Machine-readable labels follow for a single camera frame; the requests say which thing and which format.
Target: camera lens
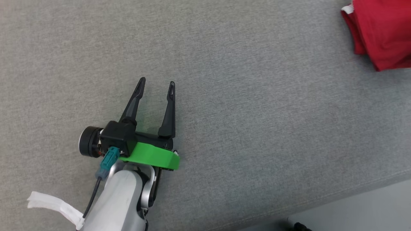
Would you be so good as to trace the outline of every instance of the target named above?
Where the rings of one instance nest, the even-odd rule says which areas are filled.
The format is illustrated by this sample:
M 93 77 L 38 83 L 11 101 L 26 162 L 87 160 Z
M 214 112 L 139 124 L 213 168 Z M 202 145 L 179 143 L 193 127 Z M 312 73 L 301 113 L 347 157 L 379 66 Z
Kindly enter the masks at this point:
M 83 156 L 95 158 L 100 156 L 98 144 L 101 130 L 102 128 L 100 127 L 92 126 L 84 129 L 79 139 L 79 150 Z

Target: green plastic part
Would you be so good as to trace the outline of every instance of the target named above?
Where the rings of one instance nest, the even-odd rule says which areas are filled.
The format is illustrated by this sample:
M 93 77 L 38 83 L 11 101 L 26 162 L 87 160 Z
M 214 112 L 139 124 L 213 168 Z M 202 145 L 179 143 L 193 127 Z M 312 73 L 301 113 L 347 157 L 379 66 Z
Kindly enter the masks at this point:
M 173 170 L 177 170 L 180 164 L 180 157 L 172 151 L 141 142 L 137 143 L 130 157 L 120 157 L 119 159 Z

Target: gray cushion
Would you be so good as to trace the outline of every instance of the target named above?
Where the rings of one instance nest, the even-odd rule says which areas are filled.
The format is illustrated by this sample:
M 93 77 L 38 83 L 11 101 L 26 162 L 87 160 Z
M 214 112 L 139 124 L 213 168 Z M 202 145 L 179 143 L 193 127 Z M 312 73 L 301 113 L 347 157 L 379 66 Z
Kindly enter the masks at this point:
M 0 4 L 0 224 L 73 230 L 31 191 L 84 211 L 100 159 L 89 125 L 147 78 L 138 130 L 176 84 L 178 171 L 150 230 L 234 230 L 410 178 L 411 71 L 353 54 L 349 1 L 5 0 Z

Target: folded red fabric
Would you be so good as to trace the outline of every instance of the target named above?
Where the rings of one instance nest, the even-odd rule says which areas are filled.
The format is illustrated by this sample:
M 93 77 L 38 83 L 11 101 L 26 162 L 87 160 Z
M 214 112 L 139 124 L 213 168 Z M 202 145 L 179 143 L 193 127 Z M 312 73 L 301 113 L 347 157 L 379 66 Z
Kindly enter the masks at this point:
M 354 52 L 367 53 L 377 71 L 411 67 L 411 0 L 354 0 L 342 11 Z

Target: teal connector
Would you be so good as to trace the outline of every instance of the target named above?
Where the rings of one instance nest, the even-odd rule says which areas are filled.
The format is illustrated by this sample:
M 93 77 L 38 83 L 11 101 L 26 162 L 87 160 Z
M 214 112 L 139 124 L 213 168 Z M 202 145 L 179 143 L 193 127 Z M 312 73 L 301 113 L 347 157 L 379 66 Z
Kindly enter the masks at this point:
M 102 180 L 105 180 L 110 173 L 111 166 L 114 165 L 119 157 L 120 150 L 116 147 L 110 147 L 103 161 L 100 163 L 100 169 L 96 172 L 95 177 L 97 179 L 101 177 Z

